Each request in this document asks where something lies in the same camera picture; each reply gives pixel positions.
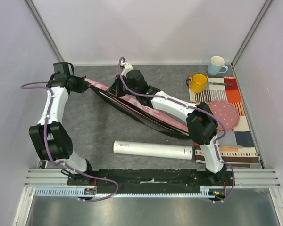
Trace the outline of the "pink racket bag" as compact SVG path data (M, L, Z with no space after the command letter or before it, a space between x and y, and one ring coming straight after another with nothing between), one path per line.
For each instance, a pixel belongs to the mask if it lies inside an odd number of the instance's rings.
M137 122L146 125L164 135L182 140L189 140L188 128L182 122L165 114L140 104L135 98L125 95L116 97L108 92L108 86L94 80L85 79L91 90L110 106L121 111Z

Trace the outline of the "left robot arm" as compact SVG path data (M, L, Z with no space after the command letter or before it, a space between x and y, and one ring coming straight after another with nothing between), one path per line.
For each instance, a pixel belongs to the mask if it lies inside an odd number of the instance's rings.
M54 73L45 86L41 86L41 82L33 82L21 87L47 91L44 111L38 123L29 128L29 136L40 160L55 166L63 165L78 173L77 178L83 185L90 185L94 180L91 164L75 153L73 142L62 125L70 93L84 93L89 87L84 77L74 76L72 63L54 63L53 68Z

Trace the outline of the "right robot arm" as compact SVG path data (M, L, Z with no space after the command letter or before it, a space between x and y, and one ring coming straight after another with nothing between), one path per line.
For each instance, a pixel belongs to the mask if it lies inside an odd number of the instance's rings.
M201 102L192 104L174 98L160 89L150 86L140 70L131 70L126 75L117 75L108 92L116 97L135 96L143 106L162 110L185 121L189 138L201 146L205 157L207 181L218 185L224 179L226 170L217 145L217 118L209 106Z

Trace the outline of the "white shuttlecock tube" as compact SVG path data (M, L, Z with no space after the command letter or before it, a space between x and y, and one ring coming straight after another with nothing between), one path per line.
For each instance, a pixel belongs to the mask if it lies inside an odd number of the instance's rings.
M138 142L115 141L113 152L147 157L191 160L193 148L191 146L161 145Z

